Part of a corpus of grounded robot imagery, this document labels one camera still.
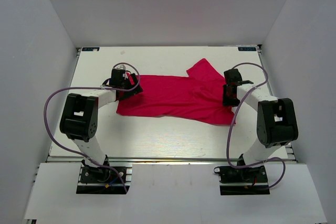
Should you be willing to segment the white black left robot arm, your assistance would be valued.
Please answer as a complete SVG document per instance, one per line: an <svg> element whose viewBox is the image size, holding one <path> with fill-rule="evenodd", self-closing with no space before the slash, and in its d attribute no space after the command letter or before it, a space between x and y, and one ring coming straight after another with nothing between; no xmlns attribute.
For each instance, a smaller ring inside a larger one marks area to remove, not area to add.
<svg viewBox="0 0 336 224"><path fill-rule="evenodd" d="M93 176L101 182L110 178L111 168L102 151L96 132L98 111L101 107L128 99L143 91L138 75L129 70L113 68L111 77L103 82L100 89L89 93L70 93L66 98L60 120L60 131L71 139L85 157L85 164L93 168Z"/></svg>

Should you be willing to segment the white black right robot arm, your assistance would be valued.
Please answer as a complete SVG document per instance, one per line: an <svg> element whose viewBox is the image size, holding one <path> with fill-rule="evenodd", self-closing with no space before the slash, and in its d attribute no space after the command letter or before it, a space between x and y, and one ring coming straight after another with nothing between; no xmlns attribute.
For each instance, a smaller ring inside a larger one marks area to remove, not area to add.
<svg viewBox="0 0 336 224"><path fill-rule="evenodd" d="M254 85L249 80L243 80L236 68L224 72L226 83L223 86L223 106L234 109L234 117L230 124L226 156L228 162L230 138L233 126L240 108L247 104L257 113L257 138L252 146L240 155L237 164L238 177L247 182L256 175L254 166L259 166L268 160L275 160L271 155L284 145L297 140L299 132L293 101L290 98L277 98L264 93L259 87L265 82Z"/></svg>

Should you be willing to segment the red t shirt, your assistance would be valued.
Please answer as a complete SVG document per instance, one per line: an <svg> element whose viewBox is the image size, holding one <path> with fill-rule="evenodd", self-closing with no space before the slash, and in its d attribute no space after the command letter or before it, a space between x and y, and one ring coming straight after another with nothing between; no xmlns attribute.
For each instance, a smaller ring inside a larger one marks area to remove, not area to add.
<svg viewBox="0 0 336 224"><path fill-rule="evenodd" d="M230 125L231 107L223 106L225 78L205 59L187 69L186 77L142 75L143 91L119 102L122 116L161 117Z"/></svg>

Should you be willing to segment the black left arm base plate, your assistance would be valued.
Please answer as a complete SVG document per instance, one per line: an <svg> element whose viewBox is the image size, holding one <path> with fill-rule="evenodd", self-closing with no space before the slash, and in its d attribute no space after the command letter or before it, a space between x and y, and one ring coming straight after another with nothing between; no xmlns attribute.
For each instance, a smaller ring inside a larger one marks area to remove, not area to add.
<svg viewBox="0 0 336 224"><path fill-rule="evenodd" d="M79 173L76 194L78 195L126 195L131 183L131 168L115 166L117 173L101 167L82 166Z"/></svg>

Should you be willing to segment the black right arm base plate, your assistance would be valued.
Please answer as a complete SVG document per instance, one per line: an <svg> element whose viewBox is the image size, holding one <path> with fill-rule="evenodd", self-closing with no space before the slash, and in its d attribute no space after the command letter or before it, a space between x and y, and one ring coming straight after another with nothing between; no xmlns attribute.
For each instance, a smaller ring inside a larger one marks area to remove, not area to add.
<svg viewBox="0 0 336 224"><path fill-rule="evenodd" d="M268 177L264 166L235 169L217 166L213 169L219 177L221 196L269 195Z"/></svg>

